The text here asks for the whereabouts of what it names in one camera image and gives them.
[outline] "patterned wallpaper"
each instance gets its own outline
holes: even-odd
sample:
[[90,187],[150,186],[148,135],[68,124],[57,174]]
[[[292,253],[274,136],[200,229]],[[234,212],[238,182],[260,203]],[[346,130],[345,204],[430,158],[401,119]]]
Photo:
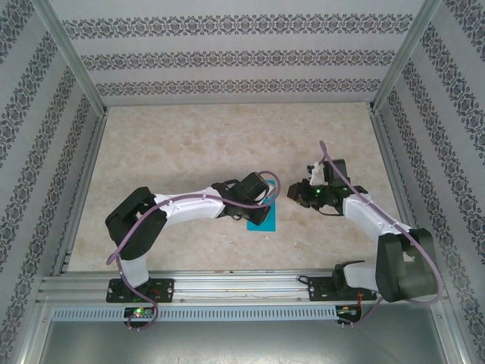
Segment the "patterned wallpaper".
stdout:
[[480,2],[444,1],[380,110],[472,362],[485,362],[484,20]]
[[28,0],[0,5],[0,363],[52,273],[99,116]]
[[422,1],[52,3],[107,105],[160,105],[371,101]]

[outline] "marble floor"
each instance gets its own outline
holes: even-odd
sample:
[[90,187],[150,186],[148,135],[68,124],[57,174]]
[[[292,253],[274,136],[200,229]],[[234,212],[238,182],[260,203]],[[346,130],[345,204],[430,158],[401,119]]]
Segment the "marble floor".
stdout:
[[105,219],[137,187],[185,193],[267,169],[282,182],[276,232],[247,231],[245,221],[231,218],[170,226],[149,253],[149,269],[332,268],[373,261],[376,243],[352,221],[286,198],[288,186],[307,176],[306,165],[321,159],[319,139],[333,158],[346,160],[355,184],[398,217],[364,103],[112,108],[69,271],[116,269],[105,265],[115,248]]

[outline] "white arm segment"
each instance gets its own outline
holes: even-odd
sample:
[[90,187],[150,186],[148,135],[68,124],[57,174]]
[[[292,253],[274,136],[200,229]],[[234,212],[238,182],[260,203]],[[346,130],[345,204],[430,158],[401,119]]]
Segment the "white arm segment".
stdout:
[[[373,202],[368,194],[363,195],[370,202]],[[363,203],[356,195],[351,195],[343,200],[343,214],[346,218],[354,221],[369,237],[376,243],[379,236],[384,234],[401,234],[395,225],[399,225],[406,231],[411,228],[402,222],[393,219],[390,224],[378,215],[368,204]],[[376,266],[375,264],[360,262],[346,265],[343,268],[347,284],[353,288],[367,288],[377,291]]]
[[[191,192],[190,194],[221,196],[212,187],[208,187],[202,191]],[[155,195],[155,203],[158,204],[175,196],[181,195]],[[196,218],[216,218],[224,210],[224,203],[210,198],[182,199],[162,206],[160,210],[167,213],[167,222],[164,226],[166,228],[170,225],[195,220]],[[133,287],[138,287],[149,279],[149,271],[146,267],[147,254],[145,253],[134,260],[121,260],[125,277]]]

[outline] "teal object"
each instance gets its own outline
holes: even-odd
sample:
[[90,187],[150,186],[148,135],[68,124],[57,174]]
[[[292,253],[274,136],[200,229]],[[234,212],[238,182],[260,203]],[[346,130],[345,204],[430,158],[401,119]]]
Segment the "teal object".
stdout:
[[[267,180],[267,182],[274,186],[274,180]],[[276,201],[272,202],[270,206],[271,210],[261,225],[258,226],[252,222],[247,222],[246,227],[249,231],[276,231]]]

